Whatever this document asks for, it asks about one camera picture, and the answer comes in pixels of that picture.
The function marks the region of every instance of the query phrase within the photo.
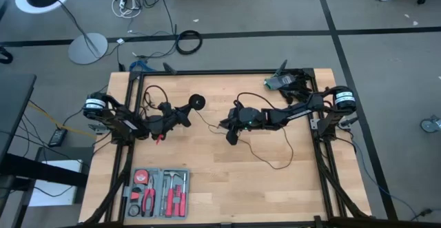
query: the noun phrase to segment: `black floor stripe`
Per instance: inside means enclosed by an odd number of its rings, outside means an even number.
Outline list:
[[[428,28],[379,28],[379,29],[359,29],[359,30],[335,30],[337,35],[364,35],[364,34],[411,34],[425,32],[441,32],[441,27]],[[295,37],[295,36],[329,36],[331,31],[327,30],[298,30],[298,31],[261,31],[261,32],[220,32],[202,34],[204,39],[233,39],[233,38],[258,38],[258,37]],[[118,39],[124,39],[128,43],[147,42],[147,41],[173,41],[175,36],[139,36],[139,37],[110,37],[109,43],[116,43]],[[197,39],[196,37],[186,37],[184,39]],[[69,45],[73,39],[52,39],[40,41],[3,41],[0,45],[5,47],[23,46],[45,46],[45,45]]]
[[[294,36],[326,36],[331,35],[328,30],[300,30],[300,31],[262,31],[262,32],[221,32],[202,34],[203,39],[232,39],[232,38],[258,38],[258,37],[294,37]],[[123,39],[127,43],[146,41],[174,41],[173,35],[165,36],[139,36],[139,37],[111,37],[107,38],[109,43],[116,43]],[[185,37],[186,39],[197,39],[196,37]],[[6,47],[42,46],[42,45],[69,45],[72,39],[54,39],[43,41],[4,41],[0,45]]]
[[[426,28],[378,28],[359,30],[336,30],[338,35],[363,35],[363,34],[408,34],[422,32],[441,32],[441,27]]]
[[[360,97],[358,96],[355,82],[353,80],[351,70],[349,69],[349,64],[346,60],[345,53],[343,51],[342,44],[340,42],[340,38],[338,37],[336,27],[334,25],[334,21],[331,16],[331,12],[329,11],[329,7],[327,5],[326,0],[320,0],[322,5],[323,12],[325,13],[326,22],[329,26],[329,30],[331,31],[331,37],[336,47],[338,59],[340,60],[341,67],[343,69],[343,74],[345,75],[346,82],[348,87],[350,87],[355,95],[355,98],[358,100],[357,106],[357,115],[358,120],[362,129],[363,137],[365,139],[367,152],[369,158],[371,159],[371,164],[373,168],[373,172],[376,178],[377,183],[381,186],[385,191],[389,192],[389,188],[387,187],[386,178],[384,177],[383,170],[381,168],[380,159],[378,158],[377,150],[373,143],[371,130],[369,128],[369,124],[367,123],[365,112],[363,111],[363,107],[361,105]],[[388,219],[397,220],[397,213],[395,211],[395,207],[393,206],[392,198],[380,191],[381,199],[383,201],[384,209],[386,210],[386,214]]]

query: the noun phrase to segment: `black desk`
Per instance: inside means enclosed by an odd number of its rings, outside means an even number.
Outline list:
[[[8,153],[14,134],[34,89],[35,80],[36,76],[33,74],[0,74],[0,215],[3,212],[10,191],[25,191],[31,194],[36,179],[77,187],[85,187],[87,183],[89,169],[83,169],[81,173],[78,173],[46,165],[41,163],[41,153],[38,153],[37,160],[30,160]],[[84,163],[90,164],[91,148],[88,148],[89,153],[83,155],[72,155],[73,149],[80,148],[56,148],[53,150],[67,154],[74,160],[83,159]],[[58,156],[57,160],[67,160],[67,158],[60,158],[58,154],[56,155]],[[22,198],[22,206],[27,207],[26,202],[28,203],[30,194],[26,195],[25,201]],[[21,208],[18,220],[16,217],[17,222],[15,223],[18,226],[24,217],[24,212],[22,211],[23,208]]]

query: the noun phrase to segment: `yellow cable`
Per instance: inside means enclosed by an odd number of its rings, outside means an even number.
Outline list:
[[[86,136],[89,136],[93,139],[96,139],[95,135],[92,135],[90,133],[83,132],[83,131],[80,131],[80,130],[63,125],[62,123],[60,123],[60,122],[56,121],[54,118],[52,118],[47,112],[44,112],[43,110],[41,110],[39,107],[37,107],[36,105],[34,105],[32,103],[28,103],[28,106],[30,106],[30,107],[34,108],[36,111],[44,114],[44,116],[48,117],[50,119],[50,121],[52,121],[54,124],[56,124],[59,128],[63,128],[63,129],[66,129],[67,131],[71,131],[71,132],[74,132],[77,134],[86,135]]]

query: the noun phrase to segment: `white lamp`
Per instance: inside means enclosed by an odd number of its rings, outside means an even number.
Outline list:
[[[50,6],[38,8],[29,4],[28,0],[15,0],[17,7],[29,14],[43,14],[52,11],[61,6],[63,11],[69,16],[72,22],[75,23],[74,17],[71,17],[70,12],[62,3],[66,0],[58,0]],[[89,64],[99,60],[108,48],[107,39],[98,33],[85,33],[79,26],[78,29],[82,33],[69,45],[68,56],[69,59],[78,64]]]

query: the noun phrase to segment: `desk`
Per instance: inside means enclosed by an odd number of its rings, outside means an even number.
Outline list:
[[[144,89],[149,85],[161,86],[172,106],[182,106],[192,94],[201,94],[207,104],[199,111],[208,123],[218,124],[227,117],[233,100],[239,92],[254,92],[269,99],[276,107],[286,107],[277,92],[263,86],[263,79],[271,74],[219,74],[146,76]],[[330,69],[315,69],[318,90],[335,85]],[[129,73],[112,73],[107,93],[120,103],[126,99]],[[130,96],[130,108],[136,102],[137,85]],[[163,101],[163,95],[150,89],[155,103]],[[268,107],[255,96],[241,96],[245,106]],[[211,133],[194,110],[189,119],[192,126],[181,125],[167,134],[159,145],[152,139],[136,141],[132,168],[134,167],[186,167],[191,171],[189,184],[189,212],[186,220],[126,219],[125,225],[166,223],[220,223],[220,222],[288,222],[312,220],[321,216],[326,220],[319,173],[308,118],[291,121],[285,128],[287,138],[294,148],[291,165],[274,170],[251,155],[246,144],[231,146],[224,135]],[[338,130],[337,136],[350,140],[348,134]],[[290,149],[283,131],[242,132],[242,139],[251,143],[253,150],[276,167],[285,165]],[[104,140],[96,148],[108,142]],[[352,200],[366,214],[369,203],[358,169],[353,147],[342,141],[332,142],[340,183]],[[85,198],[79,221],[90,217],[99,206],[110,186],[116,146],[108,145],[93,158]],[[123,150],[121,165],[125,162]],[[337,204],[333,189],[329,186],[334,214]],[[114,199],[112,220],[118,217],[120,194]]]
[[[12,138],[34,89],[35,80],[36,76],[33,74],[0,74],[0,215],[10,191],[24,191],[30,195],[35,179],[83,187],[88,178],[86,169],[83,173],[73,172],[41,163],[42,156],[39,160],[30,160],[8,153]],[[89,157],[85,155],[90,155],[90,152],[87,154],[87,149],[55,148],[52,150],[64,154],[67,152],[72,157],[75,156],[75,159],[82,160],[84,157]],[[81,150],[82,154],[74,154],[78,150]],[[49,159],[65,159],[65,157],[60,157],[60,154],[54,156],[53,152],[47,153]],[[14,225],[17,227],[20,227],[23,221],[29,200],[30,196],[21,198],[20,211],[14,219]]]

